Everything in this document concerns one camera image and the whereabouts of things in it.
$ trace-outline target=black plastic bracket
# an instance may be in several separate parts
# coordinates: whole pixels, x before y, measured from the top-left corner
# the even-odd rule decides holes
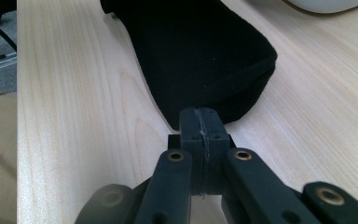
[[[76,223],[185,224],[191,196],[204,194],[222,195],[229,224],[358,223],[350,194],[324,182],[288,188],[255,152],[235,146],[212,109],[187,108],[180,120],[150,179],[98,190]]]

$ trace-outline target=wood grain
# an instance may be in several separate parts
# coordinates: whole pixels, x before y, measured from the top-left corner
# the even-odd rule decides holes
[[[279,53],[256,106],[227,125],[237,145],[294,189],[322,180],[358,199],[358,8],[223,2]],[[73,223],[96,189],[150,177],[173,130],[98,0],[19,0],[18,33],[18,221]],[[193,199],[191,223],[224,222],[218,197]]]

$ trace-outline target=brass grommet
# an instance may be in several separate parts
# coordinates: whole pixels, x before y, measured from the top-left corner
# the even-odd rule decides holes
[[[246,151],[237,151],[235,152],[235,157],[242,161],[248,161],[252,159],[252,154]]]
[[[340,206],[345,203],[344,197],[339,193],[329,188],[317,188],[316,195],[325,203]]]
[[[185,159],[185,155],[182,152],[172,152],[168,155],[168,160],[170,161],[182,161]]]

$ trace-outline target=black fabric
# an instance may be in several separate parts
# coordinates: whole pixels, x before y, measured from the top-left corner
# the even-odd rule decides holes
[[[101,0],[126,26],[145,80],[177,130],[179,112],[210,107],[225,123],[257,101],[277,54],[219,0]]]

